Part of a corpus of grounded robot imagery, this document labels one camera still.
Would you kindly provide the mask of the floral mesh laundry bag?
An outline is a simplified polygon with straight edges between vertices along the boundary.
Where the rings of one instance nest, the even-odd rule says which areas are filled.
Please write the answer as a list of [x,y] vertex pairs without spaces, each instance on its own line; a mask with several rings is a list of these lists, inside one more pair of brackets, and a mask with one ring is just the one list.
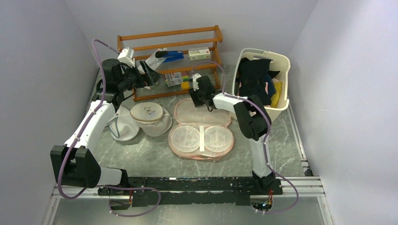
[[226,110],[195,107],[183,99],[174,108],[178,125],[168,135],[168,144],[178,156],[195,160],[218,160],[231,151],[235,138],[228,126],[232,122]]

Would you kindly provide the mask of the black bra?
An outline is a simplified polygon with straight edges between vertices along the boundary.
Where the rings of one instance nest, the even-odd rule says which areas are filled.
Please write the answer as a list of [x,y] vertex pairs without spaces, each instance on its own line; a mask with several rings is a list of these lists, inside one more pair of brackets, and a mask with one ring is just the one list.
[[264,106],[270,107],[271,98],[265,91],[266,82],[273,81],[280,72],[270,70],[271,59],[241,58],[238,64],[234,92],[237,96],[256,95]]

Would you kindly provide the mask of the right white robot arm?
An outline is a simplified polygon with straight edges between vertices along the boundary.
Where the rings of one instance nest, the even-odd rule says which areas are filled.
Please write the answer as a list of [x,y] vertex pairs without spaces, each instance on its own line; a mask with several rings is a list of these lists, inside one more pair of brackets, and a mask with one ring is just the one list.
[[253,188],[258,194],[265,194],[276,174],[268,160],[271,119],[259,97],[240,97],[216,90],[208,76],[198,73],[192,76],[191,81],[189,94],[195,107],[206,105],[209,111],[225,110],[236,116],[241,133],[249,140],[253,156]]

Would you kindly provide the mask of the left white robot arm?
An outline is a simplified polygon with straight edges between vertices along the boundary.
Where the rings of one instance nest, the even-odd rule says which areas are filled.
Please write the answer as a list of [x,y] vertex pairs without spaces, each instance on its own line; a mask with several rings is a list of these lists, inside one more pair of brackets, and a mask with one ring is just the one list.
[[130,182],[125,170],[99,165],[91,151],[96,147],[102,131],[125,100],[124,92],[154,85],[161,74],[140,61],[143,72],[118,59],[100,64],[101,82],[90,104],[88,113],[61,146],[50,151],[53,171],[58,186],[94,188],[111,185],[118,195],[129,191]]

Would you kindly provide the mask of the beige round laundry bag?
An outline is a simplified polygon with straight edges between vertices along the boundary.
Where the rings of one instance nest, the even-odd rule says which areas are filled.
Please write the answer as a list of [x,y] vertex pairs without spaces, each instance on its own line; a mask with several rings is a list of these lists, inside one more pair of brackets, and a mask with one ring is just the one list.
[[130,110],[130,115],[144,133],[152,137],[166,133],[172,126],[170,113],[158,103],[135,104]]

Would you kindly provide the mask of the cream laundry basket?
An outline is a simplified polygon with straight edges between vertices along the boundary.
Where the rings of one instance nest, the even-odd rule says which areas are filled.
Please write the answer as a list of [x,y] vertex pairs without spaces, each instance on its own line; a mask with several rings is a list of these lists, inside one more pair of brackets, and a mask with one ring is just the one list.
[[282,94],[279,98],[277,108],[272,108],[271,106],[267,107],[262,104],[265,107],[268,115],[270,116],[271,121],[274,121],[283,110],[287,109],[287,107],[289,105],[289,100],[287,98],[287,92],[288,92],[288,72],[291,68],[290,60],[286,56],[275,53],[275,52],[269,52],[269,51],[253,49],[253,48],[243,49],[240,53],[240,56],[238,58],[237,65],[235,68],[235,74],[234,74],[234,79],[233,79],[233,84],[232,84],[232,92],[234,95],[235,95],[235,92],[234,92],[235,78],[236,78],[238,64],[240,62],[240,59],[244,58],[244,57],[247,57],[250,60],[263,59],[263,58],[271,59],[272,62],[271,62],[270,70],[280,72],[275,78],[272,79],[273,82],[277,82],[277,81],[283,82]]

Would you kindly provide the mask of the clear plastic packet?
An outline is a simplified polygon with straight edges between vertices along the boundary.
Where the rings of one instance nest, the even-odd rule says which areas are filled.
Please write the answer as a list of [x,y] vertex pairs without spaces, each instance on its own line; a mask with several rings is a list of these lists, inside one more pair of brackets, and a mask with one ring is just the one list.
[[145,60],[145,63],[152,70],[156,70],[166,60],[166,58],[164,57],[157,58],[156,54],[167,50],[168,50],[167,48],[157,49],[148,59]]

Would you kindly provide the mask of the highlighter marker pack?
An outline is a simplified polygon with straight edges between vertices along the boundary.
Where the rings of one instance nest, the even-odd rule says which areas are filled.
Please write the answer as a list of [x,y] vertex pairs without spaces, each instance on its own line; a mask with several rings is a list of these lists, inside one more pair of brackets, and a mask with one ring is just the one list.
[[180,85],[183,82],[189,81],[189,75],[187,72],[175,72],[175,73],[168,73],[164,75],[165,84],[168,87]]

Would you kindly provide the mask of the blue stapler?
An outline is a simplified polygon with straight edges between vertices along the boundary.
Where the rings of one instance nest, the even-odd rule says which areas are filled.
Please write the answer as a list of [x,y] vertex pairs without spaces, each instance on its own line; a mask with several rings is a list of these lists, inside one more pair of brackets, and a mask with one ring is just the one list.
[[182,60],[184,59],[184,54],[182,51],[157,51],[155,53],[157,59],[163,59],[163,63]]

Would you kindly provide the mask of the wooden shelf rack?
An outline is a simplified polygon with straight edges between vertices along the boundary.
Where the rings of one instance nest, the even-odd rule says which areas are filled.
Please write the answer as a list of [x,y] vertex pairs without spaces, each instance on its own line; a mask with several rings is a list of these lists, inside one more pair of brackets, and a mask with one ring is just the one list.
[[[148,99],[170,97],[188,93],[182,90],[181,85],[168,87],[165,84],[164,75],[175,72],[200,73],[208,75],[215,88],[220,87],[218,67],[221,65],[221,57],[218,44],[223,41],[223,36],[218,25],[212,27],[162,31],[147,34],[137,34],[117,37],[117,47],[122,50],[125,47],[134,49],[134,59],[137,62],[148,59],[157,49],[167,48],[168,51],[182,51],[184,59],[162,63],[156,71],[162,76],[152,88],[141,88],[133,91],[133,100],[142,101]],[[190,60],[188,50],[191,48],[208,47],[211,53],[209,59]]]

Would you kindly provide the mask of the white green box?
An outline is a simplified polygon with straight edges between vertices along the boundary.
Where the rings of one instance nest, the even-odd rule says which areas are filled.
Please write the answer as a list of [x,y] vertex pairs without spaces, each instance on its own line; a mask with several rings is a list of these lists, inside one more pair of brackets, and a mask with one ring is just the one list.
[[208,47],[191,48],[188,50],[188,57],[190,60],[204,60],[209,59],[211,56]]

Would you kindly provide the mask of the dark teal cloth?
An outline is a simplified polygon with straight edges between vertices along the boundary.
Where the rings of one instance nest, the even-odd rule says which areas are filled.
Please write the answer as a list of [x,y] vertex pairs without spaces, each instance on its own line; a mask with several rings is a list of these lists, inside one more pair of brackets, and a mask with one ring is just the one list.
[[274,94],[276,94],[276,89],[275,89],[274,83],[272,81],[266,82],[265,91],[269,97],[272,97]]

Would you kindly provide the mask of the yellow cloth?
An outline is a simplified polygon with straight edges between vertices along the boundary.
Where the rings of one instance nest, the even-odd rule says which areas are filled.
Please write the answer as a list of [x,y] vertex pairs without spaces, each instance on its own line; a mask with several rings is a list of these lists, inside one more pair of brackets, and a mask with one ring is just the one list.
[[270,105],[270,106],[271,106],[272,108],[277,108],[279,98],[280,98],[280,96],[281,96],[281,94],[282,94],[282,85],[283,85],[283,82],[282,82],[282,81],[277,81],[277,82],[273,82],[273,84],[274,84],[274,88],[275,88],[276,92],[275,92],[275,94],[271,97],[271,105]]

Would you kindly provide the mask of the aluminium frame rail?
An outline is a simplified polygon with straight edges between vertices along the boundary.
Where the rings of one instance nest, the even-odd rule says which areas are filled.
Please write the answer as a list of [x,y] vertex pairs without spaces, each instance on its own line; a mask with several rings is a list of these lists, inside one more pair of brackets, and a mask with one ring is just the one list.
[[[191,204],[137,207],[109,212],[107,196],[89,189],[75,200],[52,193],[45,225],[331,225],[324,188],[319,177],[288,177],[282,182],[283,194],[274,197],[268,214],[249,206],[233,204]],[[127,218],[126,213],[137,214]]]

